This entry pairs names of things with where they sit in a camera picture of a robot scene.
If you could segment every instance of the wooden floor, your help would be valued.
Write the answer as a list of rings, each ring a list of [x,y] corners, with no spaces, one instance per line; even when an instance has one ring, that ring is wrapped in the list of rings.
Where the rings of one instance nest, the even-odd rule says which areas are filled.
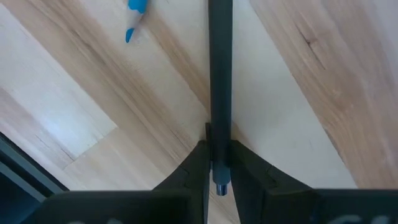
[[[129,44],[123,0],[0,2],[0,131],[69,189],[151,189],[203,139],[207,0],[152,0]],[[235,1],[234,138],[312,187],[397,188],[397,6]]]

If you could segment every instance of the wood grain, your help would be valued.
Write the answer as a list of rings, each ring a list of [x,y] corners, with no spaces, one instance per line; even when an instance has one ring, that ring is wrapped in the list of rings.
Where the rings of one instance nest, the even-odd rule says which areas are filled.
[[[1,3],[0,131],[68,188],[151,189],[203,139],[206,0],[151,1],[130,44],[124,0]],[[397,187],[394,4],[235,1],[234,137],[312,187]]]

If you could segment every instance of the blue pencil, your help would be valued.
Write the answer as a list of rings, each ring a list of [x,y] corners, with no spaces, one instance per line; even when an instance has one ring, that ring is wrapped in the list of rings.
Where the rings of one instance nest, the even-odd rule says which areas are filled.
[[[141,20],[147,7],[147,0],[129,0],[127,4],[126,43],[130,42],[134,29]]]

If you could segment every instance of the pencil tip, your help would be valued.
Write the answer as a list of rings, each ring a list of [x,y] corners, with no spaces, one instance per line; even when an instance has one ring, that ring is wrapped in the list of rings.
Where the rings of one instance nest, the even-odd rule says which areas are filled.
[[[130,42],[132,33],[134,32],[134,28],[130,28],[126,32],[126,43]]]

